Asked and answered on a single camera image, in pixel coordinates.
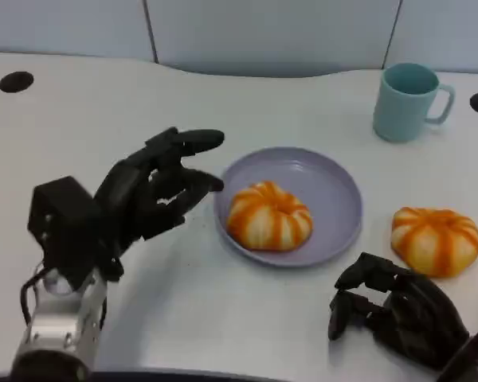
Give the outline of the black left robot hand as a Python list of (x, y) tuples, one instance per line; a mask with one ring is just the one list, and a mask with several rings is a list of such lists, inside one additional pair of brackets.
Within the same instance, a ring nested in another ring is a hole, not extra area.
[(224, 189), (222, 179), (182, 164), (184, 157), (217, 148), (224, 140), (219, 130), (170, 127), (112, 167), (94, 199), (109, 220), (107, 241), (118, 256), (137, 240), (184, 224), (185, 215), (207, 194)]

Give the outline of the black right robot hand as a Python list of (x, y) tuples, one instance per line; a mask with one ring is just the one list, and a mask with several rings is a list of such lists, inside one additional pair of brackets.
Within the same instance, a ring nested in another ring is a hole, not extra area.
[(469, 339), (455, 305), (431, 279), (388, 259), (361, 253), (339, 276), (335, 289), (331, 341), (349, 324), (359, 324), (388, 349), (440, 370)]

